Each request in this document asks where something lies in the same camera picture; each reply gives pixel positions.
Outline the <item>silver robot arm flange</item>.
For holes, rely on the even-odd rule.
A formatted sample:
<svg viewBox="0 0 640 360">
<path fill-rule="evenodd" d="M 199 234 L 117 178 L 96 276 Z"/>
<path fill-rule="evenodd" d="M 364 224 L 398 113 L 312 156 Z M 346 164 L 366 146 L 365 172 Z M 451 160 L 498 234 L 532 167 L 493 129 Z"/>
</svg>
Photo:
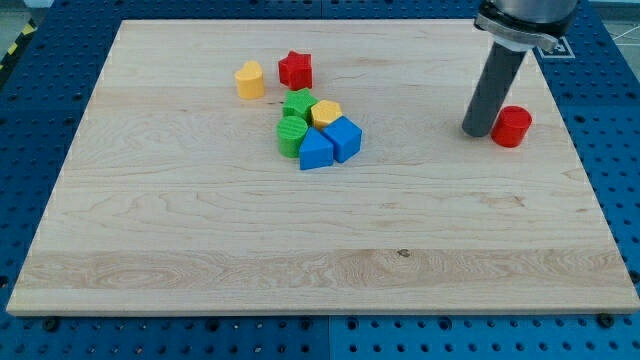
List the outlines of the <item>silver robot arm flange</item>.
<svg viewBox="0 0 640 360">
<path fill-rule="evenodd" d="M 514 52 L 534 47 L 552 51 L 568 32 L 577 3 L 577 0 L 483 0 L 474 26 Z"/>
</svg>

